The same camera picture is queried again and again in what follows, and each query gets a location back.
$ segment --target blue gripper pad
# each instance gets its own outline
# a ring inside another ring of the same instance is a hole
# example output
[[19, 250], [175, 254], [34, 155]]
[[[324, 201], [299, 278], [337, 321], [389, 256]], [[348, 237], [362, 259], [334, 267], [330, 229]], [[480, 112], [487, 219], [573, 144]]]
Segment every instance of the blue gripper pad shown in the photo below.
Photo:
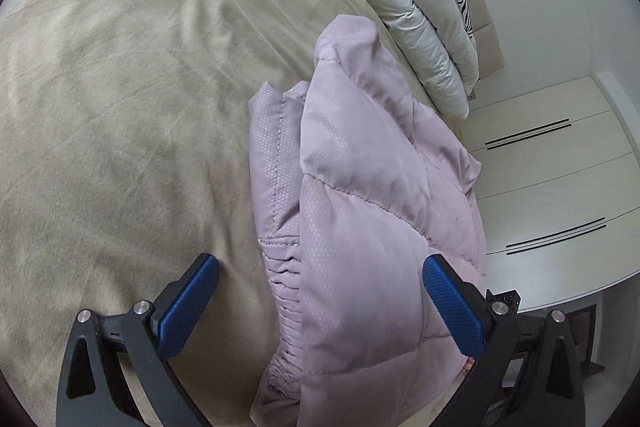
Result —
[[[455, 272], [453, 275], [462, 283]], [[484, 324], [434, 255], [422, 265], [422, 283], [460, 352], [478, 360], [484, 351]]]
[[[218, 287], [219, 280], [218, 260], [212, 255], [207, 255], [158, 321], [156, 351], [162, 360], [174, 357], [182, 351], [210, 297]], [[167, 286], [165, 291], [170, 291], [170, 287], [171, 285]]]

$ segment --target white wardrobe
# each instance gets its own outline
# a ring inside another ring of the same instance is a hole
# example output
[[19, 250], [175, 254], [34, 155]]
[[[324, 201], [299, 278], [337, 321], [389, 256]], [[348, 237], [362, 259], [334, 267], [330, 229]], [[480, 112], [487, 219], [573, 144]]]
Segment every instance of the white wardrobe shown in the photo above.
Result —
[[461, 132], [493, 293], [517, 289], [525, 312], [640, 272], [640, 169], [591, 78], [474, 110]]

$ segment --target upholstered headboard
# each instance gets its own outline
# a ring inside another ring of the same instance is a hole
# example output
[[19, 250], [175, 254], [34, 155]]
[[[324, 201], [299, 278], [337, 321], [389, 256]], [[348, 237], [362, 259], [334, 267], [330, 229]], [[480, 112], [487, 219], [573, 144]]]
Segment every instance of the upholstered headboard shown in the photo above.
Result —
[[498, 35], [486, 3], [484, 0], [467, 1], [478, 46], [480, 78], [485, 78], [504, 66], [504, 57], [502, 56]]

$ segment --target bed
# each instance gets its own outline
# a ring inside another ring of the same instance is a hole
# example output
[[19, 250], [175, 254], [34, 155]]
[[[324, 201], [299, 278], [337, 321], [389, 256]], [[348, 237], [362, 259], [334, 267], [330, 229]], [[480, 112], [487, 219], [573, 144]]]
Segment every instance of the bed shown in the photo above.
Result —
[[[469, 2], [482, 78], [502, 55], [484, 0]], [[309, 80], [316, 39], [341, 13], [376, 22], [431, 105], [365, 0], [4, 0], [0, 369], [38, 425], [54, 424], [78, 310], [124, 312], [201, 251], [221, 260], [222, 281], [172, 367], [214, 425], [252, 425], [278, 332], [250, 204], [247, 101], [265, 81]]]

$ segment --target metal screw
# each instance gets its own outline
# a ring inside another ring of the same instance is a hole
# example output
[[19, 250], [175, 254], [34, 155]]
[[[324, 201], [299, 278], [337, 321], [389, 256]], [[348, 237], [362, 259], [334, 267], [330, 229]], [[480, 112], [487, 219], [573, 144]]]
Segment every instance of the metal screw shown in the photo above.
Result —
[[144, 315], [151, 308], [149, 301], [138, 301], [133, 305], [133, 312], [136, 315]]
[[78, 314], [78, 322], [79, 323], [85, 323], [87, 322], [87, 320], [89, 320], [91, 318], [91, 312], [89, 310], [82, 310], [79, 314]]
[[500, 301], [495, 301], [491, 305], [491, 309], [494, 311], [496, 315], [506, 315], [507, 312], [509, 311], [509, 307], [504, 302], [500, 302]]
[[560, 310], [553, 310], [551, 312], [551, 318], [557, 323], [564, 322], [564, 314]]

